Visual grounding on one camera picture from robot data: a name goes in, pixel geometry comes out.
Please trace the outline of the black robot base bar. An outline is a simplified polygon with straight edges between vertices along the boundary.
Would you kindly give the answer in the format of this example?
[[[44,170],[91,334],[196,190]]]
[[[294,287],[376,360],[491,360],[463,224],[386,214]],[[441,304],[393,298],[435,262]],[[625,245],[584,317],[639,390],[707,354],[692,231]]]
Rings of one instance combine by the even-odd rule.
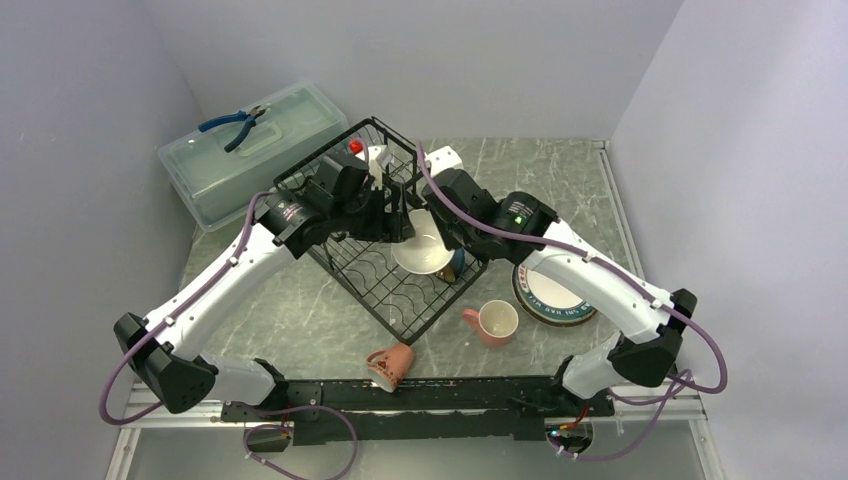
[[[292,380],[287,406],[276,415],[293,429],[296,446],[347,440],[510,437],[541,441],[545,430],[578,416],[611,417],[606,392],[581,400],[548,376],[418,378],[388,393],[373,382]]]

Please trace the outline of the white ceramic bowl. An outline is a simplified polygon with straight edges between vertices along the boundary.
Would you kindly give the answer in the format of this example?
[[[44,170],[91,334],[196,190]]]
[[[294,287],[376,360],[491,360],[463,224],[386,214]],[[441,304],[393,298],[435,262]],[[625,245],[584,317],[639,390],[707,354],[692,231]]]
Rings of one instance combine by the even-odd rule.
[[[454,251],[445,247],[439,229],[425,209],[409,212],[415,235],[402,243],[391,245],[391,255],[396,263],[412,274],[429,275],[446,267]]]

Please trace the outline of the dark blue tan bowl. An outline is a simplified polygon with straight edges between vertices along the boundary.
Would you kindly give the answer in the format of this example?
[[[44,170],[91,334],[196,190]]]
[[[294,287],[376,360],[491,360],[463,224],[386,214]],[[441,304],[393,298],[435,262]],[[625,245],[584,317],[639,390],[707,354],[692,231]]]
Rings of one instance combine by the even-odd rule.
[[[447,284],[455,283],[465,269],[465,251],[456,249],[451,260],[434,275]]]

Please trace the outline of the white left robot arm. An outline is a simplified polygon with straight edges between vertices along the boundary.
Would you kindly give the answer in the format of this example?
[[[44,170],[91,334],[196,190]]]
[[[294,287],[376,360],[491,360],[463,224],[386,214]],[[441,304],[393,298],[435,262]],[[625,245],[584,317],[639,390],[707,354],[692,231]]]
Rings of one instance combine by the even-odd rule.
[[[299,186],[255,194],[242,230],[203,272],[145,316],[116,322],[122,363],[160,406],[179,414],[212,398],[244,402],[264,420],[285,411],[288,384],[268,361],[214,360],[202,351],[255,288],[331,235],[382,243],[412,236],[405,189],[386,174],[389,162],[385,145],[329,152]]]

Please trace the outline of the black wire dish rack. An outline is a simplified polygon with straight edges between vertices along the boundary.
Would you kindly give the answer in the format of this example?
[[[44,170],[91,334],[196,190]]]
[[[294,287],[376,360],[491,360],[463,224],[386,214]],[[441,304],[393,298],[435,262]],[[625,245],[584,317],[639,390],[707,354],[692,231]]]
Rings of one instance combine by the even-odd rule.
[[[370,146],[387,146],[388,178],[405,188],[407,208],[425,206],[420,196],[423,175],[416,165],[413,142],[374,116],[359,121],[278,175],[274,185],[303,185],[318,171],[321,155],[345,151],[355,138]],[[455,280],[447,282],[434,274],[406,271],[394,260],[387,243],[359,241],[341,234],[310,248],[308,254],[393,337],[407,345],[414,344],[433,326],[488,268],[486,261],[466,253]]]

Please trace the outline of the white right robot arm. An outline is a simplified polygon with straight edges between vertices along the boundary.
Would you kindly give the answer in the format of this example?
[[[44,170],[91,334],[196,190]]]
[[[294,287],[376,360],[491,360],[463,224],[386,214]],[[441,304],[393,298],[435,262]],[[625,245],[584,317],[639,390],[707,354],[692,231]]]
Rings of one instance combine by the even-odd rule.
[[[671,372],[685,325],[673,318],[697,302],[622,269],[577,235],[549,206],[521,191],[501,200],[462,169],[423,172],[422,193],[441,235],[483,260],[505,259],[568,289],[611,320],[616,337],[564,361],[551,388],[557,411],[574,415],[595,394],[629,381],[659,386]]]

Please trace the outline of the small pink mug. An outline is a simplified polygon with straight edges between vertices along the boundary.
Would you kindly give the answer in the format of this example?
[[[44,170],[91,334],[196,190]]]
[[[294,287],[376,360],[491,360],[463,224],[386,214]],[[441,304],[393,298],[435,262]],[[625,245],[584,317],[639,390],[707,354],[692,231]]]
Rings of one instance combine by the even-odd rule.
[[[383,391],[393,393],[403,381],[415,359],[414,350],[404,343],[372,352],[365,360],[371,381]]]

